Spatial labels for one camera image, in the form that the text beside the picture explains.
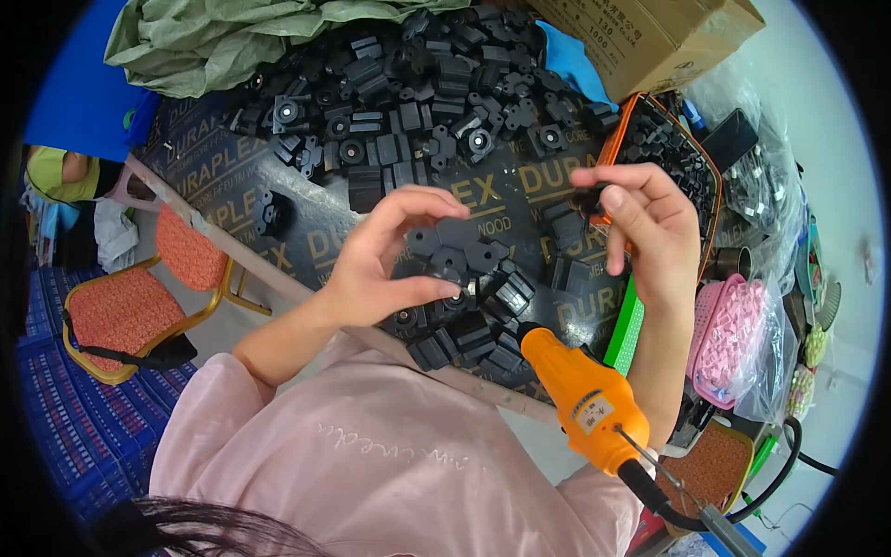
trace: pink plastic basket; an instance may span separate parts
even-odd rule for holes
[[[725,396],[732,386],[730,375],[750,344],[760,341],[763,329],[764,285],[760,281],[746,284],[741,274],[734,274],[722,283],[703,286],[696,297],[687,358],[686,373],[693,389],[722,410],[733,408],[736,399]]]

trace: white cloth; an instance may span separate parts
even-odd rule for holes
[[[112,199],[96,202],[93,222],[94,236],[99,246],[97,258],[106,273],[127,268],[136,259],[139,232],[133,221],[124,214],[126,210],[127,205]]]

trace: fingernail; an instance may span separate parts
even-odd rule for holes
[[[440,298],[454,298],[461,294],[461,287],[455,283],[447,283],[443,281],[439,284],[439,297]]]
[[[625,203],[625,192],[615,184],[603,190],[601,193],[601,205],[603,205],[603,208],[607,211],[614,211],[619,207],[622,207],[622,203]]]

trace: black cable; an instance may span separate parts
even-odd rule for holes
[[[789,432],[785,431],[785,430],[783,432],[786,434],[786,442],[789,443],[789,445],[791,446],[792,441],[791,441],[791,439],[789,439]],[[816,470],[823,472],[824,474],[829,474],[830,476],[838,475],[838,468],[832,468],[828,464],[824,464],[818,460],[814,460],[813,458],[811,458],[808,455],[805,455],[804,453],[801,453],[801,452],[798,453],[798,460],[807,464],[811,468],[814,468]]]
[[[767,486],[760,496],[756,497],[754,501],[747,504],[739,511],[727,515],[727,520],[731,524],[736,524],[757,511],[758,508],[767,501],[767,498],[773,495],[773,492],[780,487],[780,484],[782,484],[788,477],[789,473],[792,472],[795,460],[799,458],[801,452],[801,423],[792,416],[787,416],[784,423],[792,429],[794,435],[793,442],[789,444],[791,450],[789,459],[783,464],[782,470],[777,474],[777,477],[773,479],[771,484]],[[654,514],[660,515],[672,526],[691,532],[708,531],[702,520],[692,519],[676,511],[671,506],[671,501],[668,499],[668,496],[662,492],[657,486],[656,481],[646,473],[639,462],[628,461],[622,464],[618,469],[618,477],[625,482],[647,509]]]

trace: white floor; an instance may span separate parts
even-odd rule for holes
[[[136,260],[142,261],[151,257],[156,251],[157,214],[137,210],[134,220],[140,234],[140,242],[136,247]],[[207,305],[209,293],[196,292],[182,285],[163,264],[156,265],[151,272],[168,288],[187,315]],[[248,278],[245,297],[270,307],[273,316],[282,315],[293,307],[289,301],[254,276]],[[198,349],[198,357],[194,363],[198,366],[203,365],[209,357],[231,350],[242,336],[267,320],[267,317],[224,300],[207,321],[188,333],[189,340]],[[318,372],[318,365],[315,363],[308,365],[298,377],[282,386],[279,392],[306,381]],[[582,456],[569,450],[566,446],[566,436],[560,430],[511,411],[502,410],[502,416],[551,483],[556,484],[586,463]]]

